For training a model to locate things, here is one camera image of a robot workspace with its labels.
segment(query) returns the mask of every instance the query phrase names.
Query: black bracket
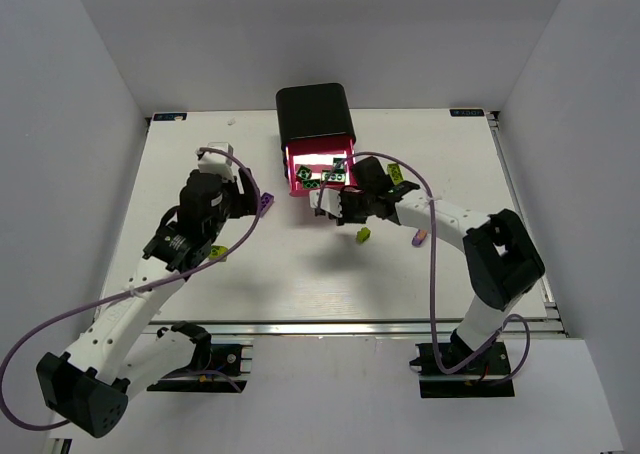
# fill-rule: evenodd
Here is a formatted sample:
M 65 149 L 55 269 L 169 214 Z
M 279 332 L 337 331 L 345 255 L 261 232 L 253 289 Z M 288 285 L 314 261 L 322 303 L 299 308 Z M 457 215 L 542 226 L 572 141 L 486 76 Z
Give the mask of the black bracket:
M 129 381 L 107 385 L 95 378 L 96 370 L 82 372 L 69 364 L 69 354 L 45 354 L 36 367 L 45 404 L 93 437 L 108 434 L 127 409 Z
M 409 181 L 394 185 L 380 161 L 372 156 L 356 162 L 351 168 L 351 173 L 358 186 L 346 186 L 340 190 L 342 217 L 334 218 L 329 215 L 330 219 L 336 219 L 338 226 L 364 224 L 369 216 L 399 224 L 396 204 L 405 194 L 420 188 Z M 315 214 L 324 215 L 324 211 L 316 208 Z
M 208 365 L 197 370 L 217 370 L 234 378 L 243 374 L 242 349 L 247 346 L 242 344 L 209 344 L 207 355 Z M 200 379 L 161 379 L 156 384 L 147 388 L 149 392 L 226 392 L 237 391 L 228 382 L 213 382 L 213 379 L 201 381 Z M 244 390 L 247 381 L 234 381 L 240 390 Z
M 186 321 L 180 321 L 171 326 L 171 330 L 173 332 L 179 332 L 180 334 L 184 334 L 189 338 L 191 342 L 193 342 L 196 347 L 193 350 L 193 356 L 191 356 L 191 362 L 185 369 L 190 371 L 199 371 L 201 369 L 206 369 L 211 355 L 209 353 L 209 346 L 211 345 L 211 334 L 202 326 L 198 326 L 197 324 L 192 324 Z M 158 337 L 162 337 L 164 334 L 163 329 L 158 330 Z
M 462 242 L 473 290 L 487 306 L 503 311 L 513 299 L 531 290 L 545 267 L 515 212 L 504 209 L 489 219 L 469 229 Z
M 160 259 L 168 271 L 186 272 L 199 266 L 228 218 L 255 215 L 258 210 L 253 184 L 244 171 L 239 176 L 242 194 L 237 180 L 227 182 L 218 174 L 191 171 L 180 191 L 180 204 L 162 216 L 143 259 Z M 177 221 L 171 221 L 176 214 Z
M 445 366 L 451 344 L 439 344 Z M 443 374 L 434 359 L 431 343 L 417 344 L 418 357 L 409 363 L 420 372 L 420 397 L 469 398 L 469 397 L 514 397 L 513 382 L 495 384 L 499 378 L 511 372 L 507 350 L 502 342 L 495 342 L 478 361 L 471 362 L 455 374 Z

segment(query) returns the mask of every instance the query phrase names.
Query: black box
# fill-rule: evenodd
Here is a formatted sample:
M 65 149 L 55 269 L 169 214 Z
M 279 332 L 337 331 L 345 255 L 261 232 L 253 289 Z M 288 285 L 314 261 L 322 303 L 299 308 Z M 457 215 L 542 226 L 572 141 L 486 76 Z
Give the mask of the black box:
M 280 143 L 346 134 L 356 141 L 344 87 L 338 83 L 285 87 L 276 94 Z

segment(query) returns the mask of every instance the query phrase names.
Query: purple block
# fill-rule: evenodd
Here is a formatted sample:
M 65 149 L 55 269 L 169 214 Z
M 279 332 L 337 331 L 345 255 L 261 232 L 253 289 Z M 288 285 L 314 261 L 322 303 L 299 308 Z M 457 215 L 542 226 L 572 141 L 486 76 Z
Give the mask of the purple block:
M 271 204 L 273 204 L 273 200 L 275 198 L 273 197 L 273 195 L 269 194 L 268 192 L 264 192 L 262 193 L 262 197 L 260 197 L 260 217 L 263 217 L 265 215 L 265 213 L 269 210 L 269 208 L 271 207 Z
M 428 235 L 429 233 L 427 231 L 423 231 L 422 229 L 420 229 L 418 232 L 416 232 L 416 235 L 413 236 L 411 245 L 413 247 L 420 247 Z

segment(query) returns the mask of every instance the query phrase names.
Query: red container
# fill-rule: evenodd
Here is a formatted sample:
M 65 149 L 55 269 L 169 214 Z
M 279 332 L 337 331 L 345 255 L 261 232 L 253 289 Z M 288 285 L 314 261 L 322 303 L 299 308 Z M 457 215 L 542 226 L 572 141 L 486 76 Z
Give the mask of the red container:
M 351 155 L 353 155 L 353 140 L 351 136 L 344 134 L 289 142 L 285 148 L 287 177 L 289 178 L 290 187 L 289 195 L 301 197 L 309 194 L 309 189 L 304 189 L 302 182 L 296 178 L 296 172 L 300 166 L 306 166 L 311 169 L 313 173 L 311 175 L 312 179 L 320 179 L 322 171 L 328 171 L 333 168 L 334 158 L 345 158 Z M 328 182 L 327 187 L 342 187 L 355 184 L 355 180 L 351 176 L 353 159 L 349 159 L 345 164 L 346 182 Z

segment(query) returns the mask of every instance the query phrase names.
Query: green block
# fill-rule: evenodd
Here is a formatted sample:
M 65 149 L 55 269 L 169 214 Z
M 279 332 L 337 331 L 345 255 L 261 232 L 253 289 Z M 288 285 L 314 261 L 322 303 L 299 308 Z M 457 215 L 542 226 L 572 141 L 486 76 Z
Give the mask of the green block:
M 313 171 L 309 169 L 307 166 L 300 166 L 296 171 L 296 177 L 301 181 L 307 181 L 311 179 L 311 174 Z
M 333 158 L 333 165 L 334 166 L 338 166 L 338 168 L 336 169 L 336 171 L 338 169 L 340 169 L 341 171 L 345 170 L 346 167 L 346 161 L 345 161 L 346 157 L 334 157 Z
M 362 244 L 363 242 L 365 242 L 370 237 L 371 237 L 371 231 L 369 229 L 367 229 L 366 227 L 363 227 L 356 234 L 356 242 L 358 244 Z
M 330 172 L 331 171 L 322 171 L 321 180 L 326 181 L 328 179 L 329 182 L 341 182 L 341 183 L 344 183 L 347 181 L 347 175 L 344 172 L 334 172 L 333 174 L 331 174 L 331 176 L 329 176 Z
M 303 189 L 317 189 L 320 187 L 320 179 L 309 179 L 302 181 Z

